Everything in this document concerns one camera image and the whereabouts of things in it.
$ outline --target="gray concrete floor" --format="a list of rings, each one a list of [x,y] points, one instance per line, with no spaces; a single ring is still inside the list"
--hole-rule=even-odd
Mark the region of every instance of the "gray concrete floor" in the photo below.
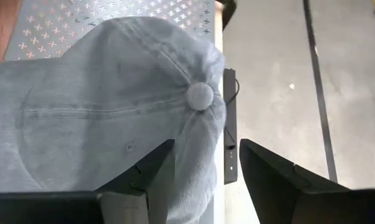
[[[371,0],[311,1],[339,184],[375,187],[375,15]],[[237,71],[238,138],[328,177],[302,1],[239,1],[224,31]],[[226,223],[256,223],[241,173]]]

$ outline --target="gray baseball cap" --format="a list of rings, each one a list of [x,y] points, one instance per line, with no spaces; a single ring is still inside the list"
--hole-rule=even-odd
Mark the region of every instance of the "gray baseball cap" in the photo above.
[[[105,21],[61,58],[0,63],[0,192],[95,190],[175,139],[168,223],[216,184],[224,57],[152,17]]]

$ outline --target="cap button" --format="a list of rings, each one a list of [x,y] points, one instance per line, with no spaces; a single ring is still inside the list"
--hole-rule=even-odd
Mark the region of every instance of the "cap button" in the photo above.
[[[189,106],[198,111],[207,109],[214,99],[214,91],[203,82],[198,82],[189,87],[186,92],[186,99]]]

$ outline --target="perforated metal sheet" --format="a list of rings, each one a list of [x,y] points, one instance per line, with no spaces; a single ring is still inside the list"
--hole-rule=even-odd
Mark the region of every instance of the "perforated metal sheet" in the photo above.
[[[214,40],[214,0],[24,0],[5,60],[59,57],[101,22],[152,16]]]

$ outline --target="baseball cap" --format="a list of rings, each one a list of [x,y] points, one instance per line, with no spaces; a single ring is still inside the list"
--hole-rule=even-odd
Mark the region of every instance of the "baseball cap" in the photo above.
[[[168,223],[216,184],[223,55],[162,19],[105,21],[60,58],[0,63],[0,192],[95,190],[175,139]]]

